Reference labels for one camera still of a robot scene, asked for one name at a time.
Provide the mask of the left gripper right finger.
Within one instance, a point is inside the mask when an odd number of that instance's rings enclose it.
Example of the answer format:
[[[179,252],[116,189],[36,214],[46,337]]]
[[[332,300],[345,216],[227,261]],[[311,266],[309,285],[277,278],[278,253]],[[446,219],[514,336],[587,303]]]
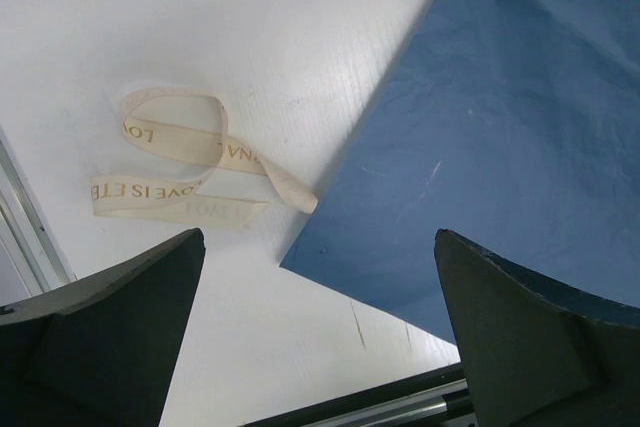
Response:
[[[434,257],[482,426],[636,426],[639,310],[452,231]]]

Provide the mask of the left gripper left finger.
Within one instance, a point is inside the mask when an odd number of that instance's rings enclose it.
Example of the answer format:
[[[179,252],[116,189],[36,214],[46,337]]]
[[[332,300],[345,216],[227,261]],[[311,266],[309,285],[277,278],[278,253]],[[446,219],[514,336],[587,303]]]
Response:
[[[158,425],[204,257],[204,235],[190,229],[3,306],[2,425]]]

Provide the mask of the blue wrapping paper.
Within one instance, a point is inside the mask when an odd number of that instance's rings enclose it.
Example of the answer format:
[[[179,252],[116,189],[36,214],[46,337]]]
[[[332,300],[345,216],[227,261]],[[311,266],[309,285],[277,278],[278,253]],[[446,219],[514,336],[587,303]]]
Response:
[[[639,0],[435,0],[282,266],[443,340],[451,229],[639,302]]]

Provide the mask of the cream printed ribbon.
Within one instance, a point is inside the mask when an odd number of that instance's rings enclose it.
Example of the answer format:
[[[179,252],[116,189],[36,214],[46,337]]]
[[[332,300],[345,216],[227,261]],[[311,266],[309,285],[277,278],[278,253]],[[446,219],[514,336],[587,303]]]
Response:
[[[205,131],[155,119],[137,111],[159,102],[201,99],[219,115],[220,127]],[[189,88],[154,87],[134,91],[120,104],[122,135],[132,146],[157,157],[202,166],[195,180],[148,179],[130,175],[102,175],[91,179],[93,214],[197,227],[243,231],[267,207],[266,202],[201,195],[199,190],[219,168],[263,176],[288,206],[311,214],[317,197],[280,166],[228,134],[228,114],[214,95]]]

